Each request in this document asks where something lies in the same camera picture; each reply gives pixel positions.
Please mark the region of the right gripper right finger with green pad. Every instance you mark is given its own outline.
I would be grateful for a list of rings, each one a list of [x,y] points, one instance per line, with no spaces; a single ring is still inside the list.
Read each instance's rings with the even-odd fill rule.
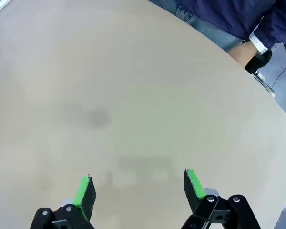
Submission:
[[[207,194],[193,169],[184,171],[184,192],[192,214],[183,224],[183,229],[208,229],[211,224],[220,224],[224,229],[259,229],[260,225],[243,195],[223,199]]]

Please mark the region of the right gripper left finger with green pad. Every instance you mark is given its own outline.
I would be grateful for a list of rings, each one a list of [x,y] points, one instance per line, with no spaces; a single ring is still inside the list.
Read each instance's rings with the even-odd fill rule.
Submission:
[[[91,176],[83,177],[74,200],[56,211],[40,208],[32,220],[31,229],[92,229],[90,223],[96,191]]]

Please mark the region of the person left hand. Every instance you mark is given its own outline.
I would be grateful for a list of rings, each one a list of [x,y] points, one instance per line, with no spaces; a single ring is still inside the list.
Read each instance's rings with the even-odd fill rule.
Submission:
[[[227,53],[245,68],[250,60],[258,53],[258,49],[251,41],[246,41],[233,47]]]

